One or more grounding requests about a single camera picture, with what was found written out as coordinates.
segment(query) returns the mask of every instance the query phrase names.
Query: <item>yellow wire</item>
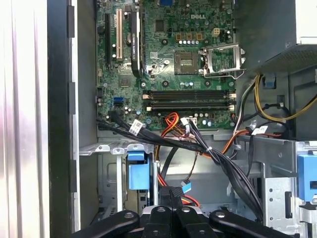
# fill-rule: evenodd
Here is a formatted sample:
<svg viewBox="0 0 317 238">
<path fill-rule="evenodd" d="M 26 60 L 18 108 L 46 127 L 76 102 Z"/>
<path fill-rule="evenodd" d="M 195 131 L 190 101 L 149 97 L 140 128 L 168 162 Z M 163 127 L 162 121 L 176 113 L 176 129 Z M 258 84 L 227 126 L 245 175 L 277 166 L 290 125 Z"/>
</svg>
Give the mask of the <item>yellow wire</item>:
<svg viewBox="0 0 317 238">
<path fill-rule="evenodd" d="M 260 85 L 260 80 L 261 77 L 258 75 L 256 78 L 256 84 L 255 84 L 255 99 L 256 99 L 256 104 L 259 108 L 259 111 L 263 114 L 263 116 L 265 116 L 267 119 L 269 120 L 273 120 L 273 121 L 278 121 L 278 122 L 284 122 L 285 120 L 291 120 L 294 119 L 296 117 L 298 117 L 299 115 L 301 115 L 302 113 L 304 113 L 305 111 L 307 111 L 316 101 L 317 98 L 315 98 L 311 103 L 309 103 L 307 106 L 305 106 L 303 109 L 301 109 L 299 112 L 295 113 L 294 115 L 290 116 L 290 117 L 286 117 L 286 118 L 275 118 L 272 117 L 268 114 L 266 114 L 261 107 L 261 103 L 260 103 L 260 96 L 259 96 L 259 85 Z"/>
</svg>

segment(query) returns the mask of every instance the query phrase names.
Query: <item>expansion slot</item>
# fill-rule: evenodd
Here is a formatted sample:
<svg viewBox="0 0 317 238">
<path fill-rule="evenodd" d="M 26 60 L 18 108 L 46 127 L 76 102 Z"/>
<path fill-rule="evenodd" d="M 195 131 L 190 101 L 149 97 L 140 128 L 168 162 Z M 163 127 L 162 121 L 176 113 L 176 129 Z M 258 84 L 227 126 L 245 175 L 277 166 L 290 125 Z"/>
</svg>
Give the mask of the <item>expansion slot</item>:
<svg viewBox="0 0 317 238">
<path fill-rule="evenodd" d="M 116 58 L 118 61 L 123 59 L 123 45 L 122 45 L 122 9 L 116 10 L 116 31 L 117 31 L 117 44 L 116 44 Z"/>
<path fill-rule="evenodd" d="M 106 66 L 111 66 L 111 22 L 110 15 L 105 14 L 105 60 Z"/>
<path fill-rule="evenodd" d="M 196 99 L 224 99 L 233 98 L 235 94 L 230 94 L 223 90 L 197 90 L 197 91 L 149 91 L 143 94 L 143 99 L 152 99 L 154 101 L 168 100 L 196 100 Z"/>
<path fill-rule="evenodd" d="M 131 68 L 135 77 L 141 78 L 140 63 L 140 13 L 131 12 Z"/>
<path fill-rule="evenodd" d="M 231 110 L 233 108 L 233 105 L 230 105 L 227 102 L 206 102 L 206 103 L 150 103 L 146 110 L 149 111 L 185 111 L 185 110 L 193 110 L 193 109 L 199 109 L 199 110 Z"/>
</svg>

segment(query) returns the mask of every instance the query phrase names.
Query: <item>black pcie slot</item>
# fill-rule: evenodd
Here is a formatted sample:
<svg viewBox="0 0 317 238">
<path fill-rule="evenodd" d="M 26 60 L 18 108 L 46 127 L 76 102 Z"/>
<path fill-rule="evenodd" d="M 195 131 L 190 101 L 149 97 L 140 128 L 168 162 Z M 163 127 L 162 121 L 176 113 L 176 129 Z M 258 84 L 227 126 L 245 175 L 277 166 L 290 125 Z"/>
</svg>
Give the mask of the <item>black pcie slot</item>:
<svg viewBox="0 0 317 238">
<path fill-rule="evenodd" d="M 209 103 L 150 103 L 147 111 L 185 111 L 188 109 L 199 110 L 228 110 L 230 104 L 228 102 L 209 102 Z"/>
<path fill-rule="evenodd" d="M 106 66 L 111 66 L 111 22 L 110 14 L 105 14 L 105 60 Z"/>
<path fill-rule="evenodd" d="M 227 98 L 229 93 L 227 91 L 152 91 L 149 92 L 150 99 L 155 101 L 173 100 L 173 99 L 223 99 Z"/>
</svg>

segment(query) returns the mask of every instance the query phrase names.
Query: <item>blue tab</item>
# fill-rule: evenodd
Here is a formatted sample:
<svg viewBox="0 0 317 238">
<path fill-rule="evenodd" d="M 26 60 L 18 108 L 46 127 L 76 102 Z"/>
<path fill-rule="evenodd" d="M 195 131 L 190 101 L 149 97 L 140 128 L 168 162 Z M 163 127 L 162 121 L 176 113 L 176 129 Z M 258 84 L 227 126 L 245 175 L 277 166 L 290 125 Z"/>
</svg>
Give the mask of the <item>blue tab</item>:
<svg viewBox="0 0 317 238">
<path fill-rule="evenodd" d="M 128 161 L 144 161 L 144 152 L 143 151 L 128 152 Z"/>
<path fill-rule="evenodd" d="M 192 190 L 192 183 L 189 182 L 188 184 L 182 186 L 182 189 L 183 189 L 183 193 L 189 192 L 190 190 Z"/>
<path fill-rule="evenodd" d="M 129 189 L 150 189 L 150 165 L 129 165 Z"/>
<path fill-rule="evenodd" d="M 317 156 L 299 155 L 297 159 L 299 198 L 311 202 L 317 194 Z"/>
</svg>

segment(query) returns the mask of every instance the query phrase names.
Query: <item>chip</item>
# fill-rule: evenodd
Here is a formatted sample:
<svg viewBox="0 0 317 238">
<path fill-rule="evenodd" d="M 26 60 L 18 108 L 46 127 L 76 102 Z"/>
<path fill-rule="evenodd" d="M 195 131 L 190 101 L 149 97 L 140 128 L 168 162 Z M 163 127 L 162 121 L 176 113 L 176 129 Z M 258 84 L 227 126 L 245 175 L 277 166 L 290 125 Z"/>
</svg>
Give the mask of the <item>chip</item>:
<svg viewBox="0 0 317 238">
<path fill-rule="evenodd" d="M 131 86 L 132 76 L 130 74 L 119 75 L 119 87 L 127 88 Z"/>
<path fill-rule="evenodd" d="M 198 53 L 197 52 L 175 52 L 175 75 L 197 74 Z"/>
<path fill-rule="evenodd" d="M 181 41 L 181 40 L 182 40 L 182 35 L 179 34 L 179 33 L 177 33 L 177 34 L 176 34 L 176 40 L 177 40 L 177 41 Z"/>
<path fill-rule="evenodd" d="M 196 40 L 201 41 L 203 39 L 202 33 L 197 33 L 196 34 Z"/>
<path fill-rule="evenodd" d="M 155 21 L 155 31 L 156 32 L 164 32 L 164 20 L 156 20 Z"/>
<path fill-rule="evenodd" d="M 192 40 L 192 33 L 186 33 L 186 40 L 188 41 Z"/>
</svg>

